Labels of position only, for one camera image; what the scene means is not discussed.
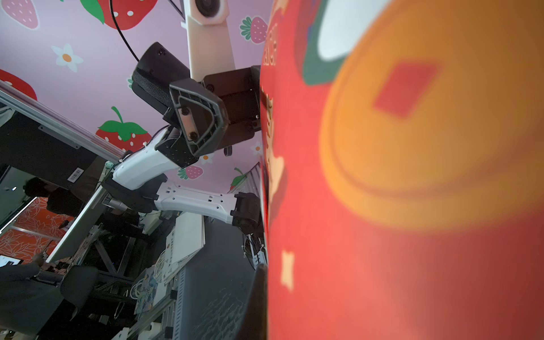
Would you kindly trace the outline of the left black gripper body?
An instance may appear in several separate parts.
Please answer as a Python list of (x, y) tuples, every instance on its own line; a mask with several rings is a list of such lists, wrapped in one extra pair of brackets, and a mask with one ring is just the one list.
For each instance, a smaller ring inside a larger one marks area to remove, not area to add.
[(204, 77), (203, 85), (223, 101), (229, 120), (220, 149), (251, 140), (261, 130), (260, 71), (254, 65)]

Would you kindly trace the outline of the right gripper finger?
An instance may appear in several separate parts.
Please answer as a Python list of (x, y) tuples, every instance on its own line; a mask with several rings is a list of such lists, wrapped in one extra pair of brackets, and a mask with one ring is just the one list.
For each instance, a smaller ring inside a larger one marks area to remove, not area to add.
[(235, 339), (267, 339), (268, 331), (268, 266), (256, 267), (244, 318)]

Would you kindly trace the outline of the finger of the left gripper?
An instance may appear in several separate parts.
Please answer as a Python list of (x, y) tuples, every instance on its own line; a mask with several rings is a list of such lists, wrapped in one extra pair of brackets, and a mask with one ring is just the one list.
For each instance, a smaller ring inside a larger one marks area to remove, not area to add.
[(169, 93), (191, 154), (219, 149), (230, 123), (223, 100), (191, 78), (170, 83)]

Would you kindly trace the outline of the red paper bag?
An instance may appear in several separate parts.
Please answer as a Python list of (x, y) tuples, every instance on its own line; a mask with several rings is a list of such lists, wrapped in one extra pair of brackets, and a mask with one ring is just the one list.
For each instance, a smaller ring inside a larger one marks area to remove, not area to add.
[(542, 1), (275, 1), (270, 339), (543, 338)]

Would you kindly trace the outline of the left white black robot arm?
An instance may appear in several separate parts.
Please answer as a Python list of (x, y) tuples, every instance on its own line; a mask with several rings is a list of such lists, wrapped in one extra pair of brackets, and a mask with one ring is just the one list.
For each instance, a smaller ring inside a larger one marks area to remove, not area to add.
[(164, 46), (152, 44), (134, 72), (135, 93), (160, 112), (166, 127), (141, 150), (126, 154), (103, 187), (128, 208), (181, 211), (223, 221), (246, 235), (263, 230), (259, 197), (184, 188), (168, 179), (206, 155), (251, 140), (261, 129), (257, 65), (191, 78)]

